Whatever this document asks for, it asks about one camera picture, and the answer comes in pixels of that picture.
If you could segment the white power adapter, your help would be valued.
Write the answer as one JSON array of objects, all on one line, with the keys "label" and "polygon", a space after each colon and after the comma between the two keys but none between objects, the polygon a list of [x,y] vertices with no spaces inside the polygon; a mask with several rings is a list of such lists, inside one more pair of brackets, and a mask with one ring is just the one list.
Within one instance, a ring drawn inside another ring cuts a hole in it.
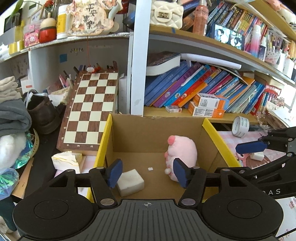
[{"label": "white power adapter", "polygon": [[255,161],[263,161],[264,160],[264,152],[255,152],[249,154],[250,159]]}]

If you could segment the white foam cube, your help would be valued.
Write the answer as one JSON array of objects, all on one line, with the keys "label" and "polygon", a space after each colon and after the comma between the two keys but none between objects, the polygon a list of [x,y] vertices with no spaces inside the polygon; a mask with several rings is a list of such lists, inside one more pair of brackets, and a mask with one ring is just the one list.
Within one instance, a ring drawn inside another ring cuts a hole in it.
[{"label": "white foam cube", "polygon": [[117,181],[121,197],[126,197],[144,189],[144,180],[136,169],[124,172]]}]

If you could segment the pink plush pig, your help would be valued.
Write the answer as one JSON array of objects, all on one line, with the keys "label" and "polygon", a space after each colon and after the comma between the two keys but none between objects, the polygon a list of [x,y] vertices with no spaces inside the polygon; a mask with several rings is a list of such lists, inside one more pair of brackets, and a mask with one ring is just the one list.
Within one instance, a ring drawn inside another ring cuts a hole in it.
[{"label": "pink plush pig", "polygon": [[171,180],[178,182],[173,168],[175,158],[181,159],[190,168],[196,166],[198,156],[197,148],[193,140],[184,136],[169,136],[168,145],[168,150],[165,152],[165,174],[168,175]]}]

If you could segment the clear tape roll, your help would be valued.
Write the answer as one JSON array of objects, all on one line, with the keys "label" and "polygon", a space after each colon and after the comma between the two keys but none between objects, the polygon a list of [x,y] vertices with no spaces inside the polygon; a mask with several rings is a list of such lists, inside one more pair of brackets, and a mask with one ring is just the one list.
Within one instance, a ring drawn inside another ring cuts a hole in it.
[{"label": "clear tape roll", "polygon": [[234,118],[232,124],[232,134],[236,137],[243,138],[249,131],[249,120],[242,116]]}]

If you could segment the pink cartoon desk mat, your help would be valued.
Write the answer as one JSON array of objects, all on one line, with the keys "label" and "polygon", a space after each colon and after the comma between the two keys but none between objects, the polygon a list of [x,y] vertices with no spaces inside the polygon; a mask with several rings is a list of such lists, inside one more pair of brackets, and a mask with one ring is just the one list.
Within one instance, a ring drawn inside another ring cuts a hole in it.
[{"label": "pink cartoon desk mat", "polygon": [[[264,131],[249,131],[243,138],[235,137],[230,131],[219,131],[219,135],[222,137],[228,148],[231,150],[232,154],[236,154],[235,147],[239,143],[245,143],[250,141],[255,141],[261,136],[267,134]],[[283,152],[264,150],[264,159],[262,161],[256,161],[246,157],[247,166],[250,168],[258,168],[270,161],[274,161],[284,155]],[[82,165],[80,165],[80,172],[87,173],[91,168],[93,168],[95,162],[94,156],[86,156],[83,158]],[[277,233],[277,235],[282,235],[295,228],[295,197],[288,197],[283,199],[278,199],[277,202],[281,205],[284,218],[282,225]]]}]

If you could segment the stack of papers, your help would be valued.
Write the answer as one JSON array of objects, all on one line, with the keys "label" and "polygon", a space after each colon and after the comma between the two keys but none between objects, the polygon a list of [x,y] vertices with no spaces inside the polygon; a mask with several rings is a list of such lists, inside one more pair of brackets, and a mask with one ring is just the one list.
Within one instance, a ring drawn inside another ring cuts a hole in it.
[{"label": "stack of papers", "polygon": [[295,116],[270,101],[266,104],[265,120],[274,129],[295,127]]}]

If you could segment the crumpled white tissue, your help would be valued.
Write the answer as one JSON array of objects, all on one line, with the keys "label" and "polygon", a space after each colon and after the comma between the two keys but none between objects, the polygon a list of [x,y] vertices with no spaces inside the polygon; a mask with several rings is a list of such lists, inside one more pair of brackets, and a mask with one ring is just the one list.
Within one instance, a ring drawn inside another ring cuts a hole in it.
[{"label": "crumpled white tissue", "polygon": [[81,153],[73,153],[72,151],[61,152],[54,154],[51,159],[56,170],[66,171],[73,169],[77,174],[80,173],[80,165],[83,159]]}]

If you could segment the yellow cardboard box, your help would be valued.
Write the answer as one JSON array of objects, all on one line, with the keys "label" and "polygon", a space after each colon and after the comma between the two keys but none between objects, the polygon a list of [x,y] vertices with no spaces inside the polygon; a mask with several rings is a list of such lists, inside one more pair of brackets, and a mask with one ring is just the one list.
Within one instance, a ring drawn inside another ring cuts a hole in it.
[{"label": "yellow cardboard box", "polygon": [[94,166],[110,165],[121,159],[123,171],[136,169],[144,179],[144,189],[130,199],[175,199],[184,189],[165,174],[164,153],[171,135],[189,137],[198,151],[198,166],[209,173],[217,168],[240,167],[214,126],[206,118],[149,118],[110,114]]}]

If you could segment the lower orange white box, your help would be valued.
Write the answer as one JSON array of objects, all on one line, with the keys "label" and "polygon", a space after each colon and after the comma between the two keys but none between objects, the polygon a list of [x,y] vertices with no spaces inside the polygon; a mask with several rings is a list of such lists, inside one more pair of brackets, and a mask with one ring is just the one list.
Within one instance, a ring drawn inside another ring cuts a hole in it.
[{"label": "lower orange white box", "polygon": [[189,103],[188,111],[192,116],[205,118],[222,118],[225,113],[224,109],[198,107],[193,101]]}]

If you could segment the orange white box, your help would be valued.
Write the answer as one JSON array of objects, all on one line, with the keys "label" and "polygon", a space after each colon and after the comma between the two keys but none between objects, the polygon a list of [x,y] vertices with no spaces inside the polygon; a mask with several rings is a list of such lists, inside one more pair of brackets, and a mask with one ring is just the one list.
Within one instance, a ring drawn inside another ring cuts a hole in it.
[{"label": "orange white box", "polygon": [[222,118],[225,113],[224,109],[198,107],[193,101],[189,103],[188,111],[192,116],[205,118]]},{"label": "orange white box", "polygon": [[194,96],[193,102],[200,108],[212,108],[212,109],[223,109],[226,110],[230,101],[219,95],[198,93]]}]

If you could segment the small red white box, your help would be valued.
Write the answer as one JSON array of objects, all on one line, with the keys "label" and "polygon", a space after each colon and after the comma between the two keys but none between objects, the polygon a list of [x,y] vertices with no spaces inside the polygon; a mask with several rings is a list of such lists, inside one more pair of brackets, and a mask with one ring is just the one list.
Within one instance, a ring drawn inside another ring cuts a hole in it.
[{"label": "small red white box", "polygon": [[180,108],[178,105],[168,105],[166,106],[166,111],[168,113],[181,113],[182,108]]}]

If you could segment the upper orange white box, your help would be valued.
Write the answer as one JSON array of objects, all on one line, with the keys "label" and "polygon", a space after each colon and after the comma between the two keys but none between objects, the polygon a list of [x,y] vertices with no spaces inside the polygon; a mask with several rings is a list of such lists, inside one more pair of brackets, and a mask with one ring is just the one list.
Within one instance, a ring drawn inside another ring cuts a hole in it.
[{"label": "upper orange white box", "polygon": [[194,96],[193,102],[200,108],[212,108],[212,109],[223,109],[226,110],[230,101],[219,95],[198,93]]}]

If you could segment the wooden chessboard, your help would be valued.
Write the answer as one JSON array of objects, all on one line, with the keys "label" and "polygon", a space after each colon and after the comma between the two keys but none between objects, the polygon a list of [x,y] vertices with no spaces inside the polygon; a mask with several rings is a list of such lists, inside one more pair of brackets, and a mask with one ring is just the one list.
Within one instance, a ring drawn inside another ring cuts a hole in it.
[{"label": "wooden chessboard", "polygon": [[97,153],[107,118],[115,112],[117,87],[117,72],[79,73],[61,123],[58,150]]}]

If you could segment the brown leather shoe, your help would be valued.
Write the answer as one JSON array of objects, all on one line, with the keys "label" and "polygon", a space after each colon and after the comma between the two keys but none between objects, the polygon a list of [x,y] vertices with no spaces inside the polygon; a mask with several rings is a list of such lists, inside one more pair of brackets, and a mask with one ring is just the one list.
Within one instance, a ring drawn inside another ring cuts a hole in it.
[{"label": "brown leather shoe", "polygon": [[24,104],[31,116],[32,126],[38,133],[50,134],[60,125],[60,114],[52,104],[48,94],[30,90],[26,94]]}]

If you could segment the grey folded cloth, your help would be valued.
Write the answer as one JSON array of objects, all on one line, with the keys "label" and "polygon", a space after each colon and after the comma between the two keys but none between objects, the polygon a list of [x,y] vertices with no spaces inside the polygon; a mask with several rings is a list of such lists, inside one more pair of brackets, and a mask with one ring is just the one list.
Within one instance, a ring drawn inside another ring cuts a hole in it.
[{"label": "grey folded cloth", "polygon": [[25,133],[32,119],[21,99],[8,100],[0,104],[0,136]]}]

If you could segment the framed anime picture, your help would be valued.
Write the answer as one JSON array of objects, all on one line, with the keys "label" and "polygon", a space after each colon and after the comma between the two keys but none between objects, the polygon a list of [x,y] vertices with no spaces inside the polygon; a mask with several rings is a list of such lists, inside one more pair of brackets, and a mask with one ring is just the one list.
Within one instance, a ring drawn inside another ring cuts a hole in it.
[{"label": "framed anime picture", "polygon": [[215,24],[212,37],[218,42],[231,45],[236,49],[244,51],[245,38],[242,34],[234,30]]}]

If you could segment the pink glitter bottle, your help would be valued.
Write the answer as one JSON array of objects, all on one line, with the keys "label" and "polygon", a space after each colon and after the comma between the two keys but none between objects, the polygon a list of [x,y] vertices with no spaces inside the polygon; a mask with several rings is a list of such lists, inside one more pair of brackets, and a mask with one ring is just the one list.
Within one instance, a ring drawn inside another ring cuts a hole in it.
[{"label": "pink glitter bottle", "polygon": [[193,33],[205,36],[208,23],[209,10],[206,0],[199,0],[199,5],[195,9]]}]

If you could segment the red round doll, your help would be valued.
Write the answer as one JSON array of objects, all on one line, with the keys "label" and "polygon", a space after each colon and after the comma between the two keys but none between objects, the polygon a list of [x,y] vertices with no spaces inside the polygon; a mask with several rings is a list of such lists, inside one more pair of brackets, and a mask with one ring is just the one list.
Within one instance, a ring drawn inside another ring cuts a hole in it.
[{"label": "red round doll", "polygon": [[46,18],[41,22],[39,29],[39,43],[46,43],[55,40],[57,37],[56,20]]}]

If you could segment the rabbit greeting ornament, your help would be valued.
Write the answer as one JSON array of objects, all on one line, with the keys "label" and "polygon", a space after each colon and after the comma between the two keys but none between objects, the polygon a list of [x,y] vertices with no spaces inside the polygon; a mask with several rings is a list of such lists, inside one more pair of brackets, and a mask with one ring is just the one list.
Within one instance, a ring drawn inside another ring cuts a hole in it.
[{"label": "rabbit greeting ornament", "polygon": [[114,18],[123,9],[121,1],[72,1],[67,5],[70,15],[70,36],[97,36],[115,33],[119,23]]}]

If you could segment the white quilted handbag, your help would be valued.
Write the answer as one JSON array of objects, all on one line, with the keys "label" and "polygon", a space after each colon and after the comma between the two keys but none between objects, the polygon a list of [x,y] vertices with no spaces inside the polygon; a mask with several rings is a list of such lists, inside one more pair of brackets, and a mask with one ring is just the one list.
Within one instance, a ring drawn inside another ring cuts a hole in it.
[{"label": "white quilted handbag", "polygon": [[150,24],[180,29],[183,25],[184,7],[177,1],[152,1]]}]

